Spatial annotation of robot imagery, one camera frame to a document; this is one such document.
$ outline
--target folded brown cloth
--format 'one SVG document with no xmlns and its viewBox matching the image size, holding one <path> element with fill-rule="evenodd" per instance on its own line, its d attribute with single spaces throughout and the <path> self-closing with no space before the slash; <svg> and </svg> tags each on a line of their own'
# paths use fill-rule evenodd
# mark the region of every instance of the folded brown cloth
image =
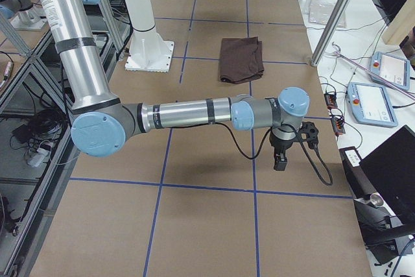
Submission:
<svg viewBox="0 0 415 277">
<path fill-rule="evenodd" d="M 242 84 L 260 79 L 264 72 L 262 42 L 253 38 L 224 38 L 220 48 L 220 80 Z"/>
</svg>

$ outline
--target white table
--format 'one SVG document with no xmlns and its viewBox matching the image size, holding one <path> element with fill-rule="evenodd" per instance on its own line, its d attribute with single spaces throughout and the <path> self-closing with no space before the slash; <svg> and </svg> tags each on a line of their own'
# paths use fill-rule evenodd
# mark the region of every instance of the white table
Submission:
<svg viewBox="0 0 415 277">
<path fill-rule="evenodd" d="M 327 2 L 335 2 L 336 0 L 325 0 Z M 380 13 L 377 11 L 372 0 L 351 0 L 350 4 L 346 9 L 346 29 L 357 29 L 361 26 L 371 24 L 382 18 Z M 307 35 L 309 37 L 311 48 L 314 50 L 321 35 L 323 25 L 309 22 L 308 14 L 303 13 L 303 19 L 307 27 Z M 333 36 L 332 42 L 335 42 L 340 46 L 342 54 L 348 58 L 360 58 L 362 56 L 372 56 L 375 51 L 389 52 L 399 49 L 395 45 L 385 45 L 382 38 L 380 38 L 376 50 L 375 45 L 377 37 L 382 33 L 385 23 L 383 20 L 374 23 L 373 25 L 363 27 L 359 30 L 349 30 L 342 31 L 341 28 L 338 28 Z M 318 74 L 320 75 L 320 82 L 325 83 L 328 81 L 329 84 L 334 85 L 336 90 L 346 91 L 346 88 L 339 84 L 348 85 L 348 82 L 366 82 L 372 83 L 368 74 L 363 70 L 357 69 L 356 74 L 353 75 L 355 71 L 355 66 L 351 65 L 345 60 L 338 59 L 335 72 L 332 75 L 333 79 L 329 78 L 335 67 L 335 57 L 329 56 L 328 53 L 334 51 L 334 49 L 329 46 L 326 49 L 326 54 L 322 58 L 321 62 L 318 65 Z M 391 53 L 396 56 L 404 57 L 402 51 L 398 50 Z M 361 62 L 361 65 L 368 68 L 370 63 L 370 58 L 363 58 L 357 62 Z M 322 85 L 323 91 L 326 90 L 326 85 Z M 415 91 L 415 84 L 412 83 L 410 91 Z M 411 103 L 411 100 L 400 94 L 395 90 L 388 88 L 388 94 L 393 105 L 404 105 Z M 344 112 L 345 120 L 347 123 L 353 125 L 359 132 L 362 134 L 363 141 L 362 145 L 359 147 L 359 154 L 364 158 L 369 153 L 371 153 L 376 147 L 378 147 L 382 142 L 388 139 L 393 133 L 400 129 L 403 125 L 408 125 L 411 129 L 415 130 L 415 105 L 409 106 L 407 108 L 395 109 L 395 114 L 399 122 L 396 128 L 384 128 L 379 126 L 368 126 L 362 125 L 356 122 L 353 115 L 351 114 L 351 109 L 348 103 L 345 103 L 345 94 L 340 93 L 337 95 L 338 107 Z M 349 147 L 349 146 L 358 146 L 361 139 L 358 133 L 352 129 L 350 126 L 345 125 L 346 134 L 339 136 L 337 145 L 339 148 Z M 368 258 L 371 262 L 371 268 L 374 276 L 383 276 L 387 267 L 383 265 L 382 267 L 375 267 L 373 263 L 376 263 L 371 252 L 367 252 Z M 399 264 L 397 271 L 394 276 L 399 276 L 399 274 L 408 274 L 410 276 L 415 275 L 415 255 L 404 256 Z"/>
</svg>

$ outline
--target white power adapter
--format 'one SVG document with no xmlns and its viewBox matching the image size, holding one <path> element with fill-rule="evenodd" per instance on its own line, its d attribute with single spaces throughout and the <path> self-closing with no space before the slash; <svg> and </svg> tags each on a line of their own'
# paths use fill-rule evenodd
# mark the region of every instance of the white power adapter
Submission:
<svg viewBox="0 0 415 277">
<path fill-rule="evenodd" d="M 44 159 L 50 155 L 53 145 L 53 142 L 50 141 L 40 143 L 36 153 L 27 160 L 27 164 L 31 167 L 39 167 Z"/>
</svg>

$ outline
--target brown cloth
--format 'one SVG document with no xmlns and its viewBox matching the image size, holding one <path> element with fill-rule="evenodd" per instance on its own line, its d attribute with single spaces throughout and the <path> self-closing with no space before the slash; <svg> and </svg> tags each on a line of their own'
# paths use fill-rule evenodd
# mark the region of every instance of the brown cloth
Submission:
<svg viewBox="0 0 415 277">
<path fill-rule="evenodd" d="M 242 84 L 260 79 L 264 72 L 262 42 L 253 38 L 224 38 L 220 48 L 220 81 Z"/>
</svg>

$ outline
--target black monitor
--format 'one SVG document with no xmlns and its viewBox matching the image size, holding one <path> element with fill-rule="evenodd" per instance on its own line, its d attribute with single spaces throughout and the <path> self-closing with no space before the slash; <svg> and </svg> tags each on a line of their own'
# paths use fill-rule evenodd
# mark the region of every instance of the black monitor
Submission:
<svg viewBox="0 0 415 277">
<path fill-rule="evenodd" d="M 360 165 L 401 222 L 415 223 L 415 133 L 403 126 Z"/>
</svg>

